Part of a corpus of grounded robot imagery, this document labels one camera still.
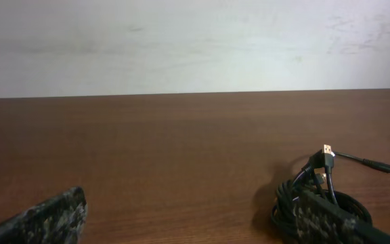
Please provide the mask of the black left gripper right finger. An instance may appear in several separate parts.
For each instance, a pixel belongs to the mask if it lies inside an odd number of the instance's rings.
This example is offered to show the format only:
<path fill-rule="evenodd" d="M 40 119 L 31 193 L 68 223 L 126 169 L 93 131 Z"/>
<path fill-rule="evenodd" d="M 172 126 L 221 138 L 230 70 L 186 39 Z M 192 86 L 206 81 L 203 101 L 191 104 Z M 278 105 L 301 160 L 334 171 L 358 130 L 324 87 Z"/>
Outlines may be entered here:
<path fill-rule="evenodd" d="M 299 195 L 293 209 L 299 243 L 390 243 L 390 235 L 373 226 L 360 202 L 342 193 L 339 199 L 335 205 L 308 190 Z"/>

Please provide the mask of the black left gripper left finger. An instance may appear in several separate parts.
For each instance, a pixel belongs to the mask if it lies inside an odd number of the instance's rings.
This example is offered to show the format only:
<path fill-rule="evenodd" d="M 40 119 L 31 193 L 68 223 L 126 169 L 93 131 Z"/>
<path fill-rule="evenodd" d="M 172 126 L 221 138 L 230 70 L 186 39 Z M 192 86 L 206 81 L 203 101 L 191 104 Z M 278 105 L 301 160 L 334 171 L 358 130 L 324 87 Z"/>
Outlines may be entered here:
<path fill-rule="evenodd" d="M 0 243 L 79 243 L 87 218 L 81 187 L 72 187 L 0 223 Z"/>

